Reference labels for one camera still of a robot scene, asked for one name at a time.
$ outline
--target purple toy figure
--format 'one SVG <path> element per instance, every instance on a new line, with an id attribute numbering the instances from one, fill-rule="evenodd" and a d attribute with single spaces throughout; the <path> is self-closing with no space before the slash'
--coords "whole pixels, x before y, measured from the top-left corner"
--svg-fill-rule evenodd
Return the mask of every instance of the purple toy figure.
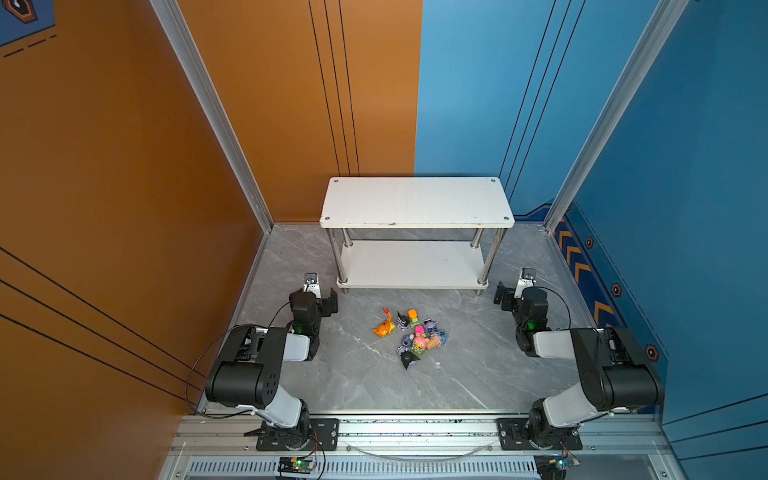
<path id="1" fill-rule="evenodd" d="M 427 330 L 427 336 L 430 336 L 437 331 L 437 322 L 435 320 L 427 319 L 424 322 L 424 328 Z"/>

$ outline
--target metal bracket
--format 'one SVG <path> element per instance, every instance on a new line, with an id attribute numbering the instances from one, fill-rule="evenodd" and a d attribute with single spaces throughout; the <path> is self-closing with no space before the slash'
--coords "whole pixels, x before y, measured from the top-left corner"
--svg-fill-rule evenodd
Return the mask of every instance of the metal bracket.
<path id="1" fill-rule="evenodd" d="M 317 441 L 325 452 L 336 450 L 337 440 L 339 439 L 339 419 L 310 419 L 310 435 L 316 433 Z M 297 452 L 309 452 L 315 447 L 314 441 L 307 442 L 300 449 L 289 449 L 288 446 L 277 439 L 273 430 L 267 430 L 259 435 L 256 442 L 256 450 L 259 452 L 288 452 L 295 450 Z"/>
<path id="2" fill-rule="evenodd" d="M 498 429 L 498 440 L 502 443 L 502 450 L 541 450 L 537 449 L 531 444 L 531 441 L 526 438 L 525 424 L 528 422 L 526 418 L 516 419 L 496 419 L 496 427 Z M 574 430 L 576 435 L 569 435 L 565 439 L 565 448 L 568 450 L 581 450 L 584 446 L 581 444 L 581 438 L 578 435 L 578 431 Z M 553 450 L 559 450 L 557 446 L 552 447 Z"/>

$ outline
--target orange chevron pattern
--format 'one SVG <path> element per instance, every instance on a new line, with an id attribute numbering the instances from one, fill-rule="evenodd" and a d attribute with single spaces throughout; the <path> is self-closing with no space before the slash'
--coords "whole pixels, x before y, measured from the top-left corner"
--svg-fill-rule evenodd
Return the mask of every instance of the orange chevron pattern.
<path id="1" fill-rule="evenodd" d="M 595 302 L 594 303 L 594 322 L 599 325 L 598 323 L 598 316 L 600 315 L 600 310 L 603 310 L 604 312 L 608 312 L 611 315 L 614 314 L 614 310 L 610 308 L 605 303 Z"/>
<path id="2" fill-rule="evenodd" d="M 573 237 L 573 234 L 566 230 L 560 232 L 560 250 L 563 250 L 563 237 Z"/>
<path id="3" fill-rule="evenodd" d="M 578 247 L 568 247 L 566 248 L 566 251 L 568 252 L 568 255 L 565 257 L 565 262 L 568 266 L 571 266 L 571 253 L 581 253 L 581 250 Z"/>
<path id="4" fill-rule="evenodd" d="M 576 283 L 578 283 L 578 273 L 582 270 L 586 270 L 588 272 L 592 271 L 589 265 L 584 265 L 583 263 L 576 262 L 576 271 L 574 272 L 574 278 L 576 279 Z"/>

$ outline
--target pink toy figure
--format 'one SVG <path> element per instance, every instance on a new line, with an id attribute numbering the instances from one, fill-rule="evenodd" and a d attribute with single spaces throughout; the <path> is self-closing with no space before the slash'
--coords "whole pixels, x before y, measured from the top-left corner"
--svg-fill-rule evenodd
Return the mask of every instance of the pink toy figure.
<path id="1" fill-rule="evenodd" d="M 424 350 L 427 348 L 427 343 L 429 343 L 429 340 L 427 340 L 426 337 L 417 336 L 413 339 L 413 347 L 411 347 L 411 353 L 421 357 L 422 353 L 424 353 Z"/>

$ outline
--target white table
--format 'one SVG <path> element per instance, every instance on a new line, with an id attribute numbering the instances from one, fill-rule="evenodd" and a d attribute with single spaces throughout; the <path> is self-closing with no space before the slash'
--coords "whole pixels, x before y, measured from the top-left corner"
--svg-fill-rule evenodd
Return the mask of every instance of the white table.
<path id="1" fill-rule="evenodd" d="M 501 182 L 494 177 L 334 177 L 328 183 L 320 226 L 336 259 L 343 291 L 349 288 L 475 290 L 488 288 L 488 272 L 508 228 L 515 224 Z M 472 242 L 352 240 L 349 228 L 474 228 Z M 480 236 L 495 228 L 483 260 Z M 343 248 L 334 240 L 343 232 Z"/>

